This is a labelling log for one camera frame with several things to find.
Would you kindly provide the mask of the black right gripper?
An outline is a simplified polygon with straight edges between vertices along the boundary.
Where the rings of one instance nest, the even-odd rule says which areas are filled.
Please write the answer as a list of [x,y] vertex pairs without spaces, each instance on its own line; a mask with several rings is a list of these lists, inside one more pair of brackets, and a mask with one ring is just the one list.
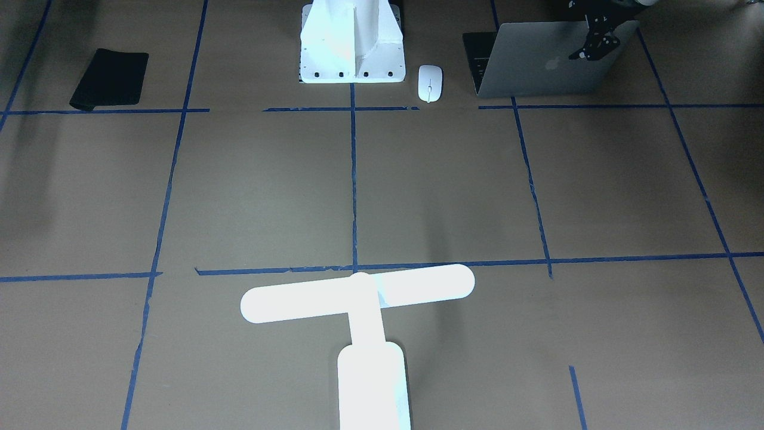
[[602,60],[620,46],[620,39],[614,35],[614,30],[620,25],[619,22],[601,13],[585,14],[585,22],[587,35],[584,44],[568,55],[568,60]]

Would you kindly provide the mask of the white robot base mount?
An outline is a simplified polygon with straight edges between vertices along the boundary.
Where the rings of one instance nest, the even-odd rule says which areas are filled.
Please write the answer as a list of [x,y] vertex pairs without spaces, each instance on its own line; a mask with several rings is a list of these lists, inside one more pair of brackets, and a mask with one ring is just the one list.
[[398,1],[313,1],[302,8],[304,84],[387,84],[406,76]]

